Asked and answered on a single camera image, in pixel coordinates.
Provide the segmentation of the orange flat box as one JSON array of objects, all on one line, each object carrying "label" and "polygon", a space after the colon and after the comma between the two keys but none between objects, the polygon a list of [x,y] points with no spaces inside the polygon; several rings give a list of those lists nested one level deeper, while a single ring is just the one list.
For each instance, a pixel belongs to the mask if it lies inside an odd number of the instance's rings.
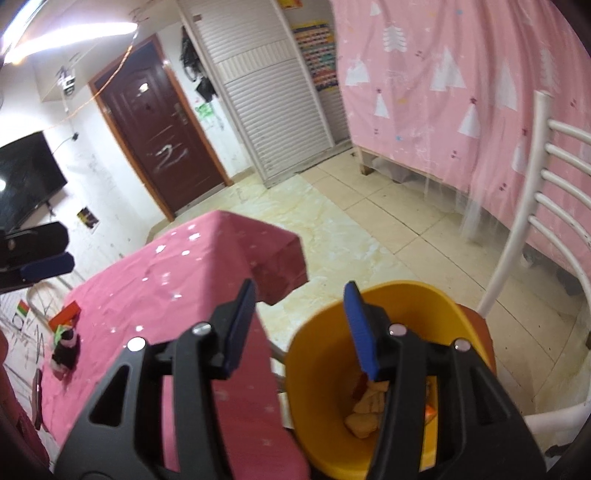
[{"label": "orange flat box", "polygon": [[52,332],[56,332],[60,326],[74,326],[77,322],[81,309],[76,301],[72,301],[63,307],[54,317],[48,326]]}]

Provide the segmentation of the small dark wall picture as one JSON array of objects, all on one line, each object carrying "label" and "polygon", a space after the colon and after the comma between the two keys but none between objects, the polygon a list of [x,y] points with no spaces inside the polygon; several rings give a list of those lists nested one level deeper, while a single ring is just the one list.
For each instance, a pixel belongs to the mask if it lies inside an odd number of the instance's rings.
[{"label": "small dark wall picture", "polygon": [[90,211],[88,207],[83,207],[78,213],[77,218],[89,230],[93,231],[99,224],[98,218]]}]

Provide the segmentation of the green knitted item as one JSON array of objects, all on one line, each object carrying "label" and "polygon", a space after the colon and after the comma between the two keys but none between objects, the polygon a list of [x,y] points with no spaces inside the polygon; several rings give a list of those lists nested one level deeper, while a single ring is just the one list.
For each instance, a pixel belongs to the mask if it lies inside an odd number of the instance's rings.
[{"label": "green knitted item", "polygon": [[63,334],[69,331],[70,329],[71,327],[69,325],[58,325],[53,334],[53,344],[57,346],[61,341]]}]

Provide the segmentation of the orange cardboard box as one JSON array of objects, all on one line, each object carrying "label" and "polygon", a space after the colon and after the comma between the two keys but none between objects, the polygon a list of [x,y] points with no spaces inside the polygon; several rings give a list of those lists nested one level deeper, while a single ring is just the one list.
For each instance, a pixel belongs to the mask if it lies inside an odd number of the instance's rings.
[{"label": "orange cardboard box", "polygon": [[437,403],[428,401],[425,406],[425,424],[431,423],[438,415]]}]

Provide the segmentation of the yellow plastic trash bin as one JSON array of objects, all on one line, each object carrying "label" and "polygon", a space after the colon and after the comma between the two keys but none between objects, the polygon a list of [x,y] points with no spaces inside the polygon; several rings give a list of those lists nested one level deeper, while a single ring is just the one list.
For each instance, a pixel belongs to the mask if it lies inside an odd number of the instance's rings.
[{"label": "yellow plastic trash bin", "polygon": [[[472,341],[488,366],[496,366],[485,319],[441,290],[406,280],[378,285],[362,296],[424,340],[445,345],[460,337]],[[342,302],[315,313],[297,330],[284,365],[294,435],[305,457],[329,478],[365,478],[378,437],[356,438],[345,425],[366,391],[367,380]]]}]

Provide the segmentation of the black bags hanging on wall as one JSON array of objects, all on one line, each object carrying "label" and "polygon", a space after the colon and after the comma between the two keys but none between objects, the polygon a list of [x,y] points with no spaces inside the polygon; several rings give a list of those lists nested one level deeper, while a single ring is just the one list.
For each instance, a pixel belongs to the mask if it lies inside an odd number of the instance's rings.
[{"label": "black bags hanging on wall", "polygon": [[195,84],[197,94],[205,103],[211,103],[217,93],[184,26],[181,27],[180,62],[185,76]]}]

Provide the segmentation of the white louvered wardrobe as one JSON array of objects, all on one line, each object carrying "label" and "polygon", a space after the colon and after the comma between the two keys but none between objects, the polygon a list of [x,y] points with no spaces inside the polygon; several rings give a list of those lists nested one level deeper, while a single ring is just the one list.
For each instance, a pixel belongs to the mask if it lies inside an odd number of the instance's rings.
[{"label": "white louvered wardrobe", "polygon": [[183,25],[267,187],[352,146],[339,90],[318,92],[274,1],[180,1]]}]

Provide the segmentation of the white metal folding frame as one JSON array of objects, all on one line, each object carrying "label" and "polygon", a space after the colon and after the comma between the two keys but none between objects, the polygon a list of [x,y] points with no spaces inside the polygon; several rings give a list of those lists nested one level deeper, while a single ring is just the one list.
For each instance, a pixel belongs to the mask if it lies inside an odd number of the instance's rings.
[{"label": "white metal folding frame", "polygon": [[26,291],[26,302],[34,316],[49,321],[65,306],[73,286],[61,277],[43,280]]}]

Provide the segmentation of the dark brown wooden door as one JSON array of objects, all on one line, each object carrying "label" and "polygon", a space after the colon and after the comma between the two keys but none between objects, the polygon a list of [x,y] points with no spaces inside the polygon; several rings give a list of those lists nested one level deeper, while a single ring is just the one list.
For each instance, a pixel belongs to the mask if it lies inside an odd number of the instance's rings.
[{"label": "dark brown wooden door", "polygon": [[148,37],[89,82],[110,132],[165,218],[231,179],[161,43]]}]

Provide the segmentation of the black wall television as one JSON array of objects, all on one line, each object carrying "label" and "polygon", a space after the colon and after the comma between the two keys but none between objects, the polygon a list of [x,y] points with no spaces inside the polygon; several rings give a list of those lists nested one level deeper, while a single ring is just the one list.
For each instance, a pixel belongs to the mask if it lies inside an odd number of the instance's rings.
[{"label": "black wall television", "polygon": [[42,131],[1,147],[1,228],[18,229],[67,180]]}]

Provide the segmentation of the black white sock toy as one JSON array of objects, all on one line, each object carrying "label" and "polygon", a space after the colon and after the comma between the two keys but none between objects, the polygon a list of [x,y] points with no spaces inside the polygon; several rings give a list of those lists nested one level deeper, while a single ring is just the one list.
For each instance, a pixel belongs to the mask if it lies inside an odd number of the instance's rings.
[{"label": "black white sock toy", "polygon": [[53,344],[50,368],[61,379],[75,369],[80,352],[80,338],[74,327],[63,334],[57,346]]}]

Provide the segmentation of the colourful wall chart poster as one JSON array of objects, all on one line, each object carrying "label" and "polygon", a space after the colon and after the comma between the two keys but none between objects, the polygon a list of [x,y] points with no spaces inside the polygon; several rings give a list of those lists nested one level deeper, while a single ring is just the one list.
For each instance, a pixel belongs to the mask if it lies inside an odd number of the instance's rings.
[{"label": "colourful wall chart poster", "polygon": [[293,33],[315,89],[322,92],[337,87],[335,35],[331,26],[322,21],[308,22],[294,26]]}]

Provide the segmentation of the pink tree-print curtain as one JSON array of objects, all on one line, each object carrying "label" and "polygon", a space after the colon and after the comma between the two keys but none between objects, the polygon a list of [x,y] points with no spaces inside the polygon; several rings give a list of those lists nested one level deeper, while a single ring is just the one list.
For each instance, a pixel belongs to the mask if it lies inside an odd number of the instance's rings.
[{"label": "pink tree-print curtain", "polygon": [[514,222],[538,91],[590,126],[590,57],[550,1],[335,1],[353,143]]}]

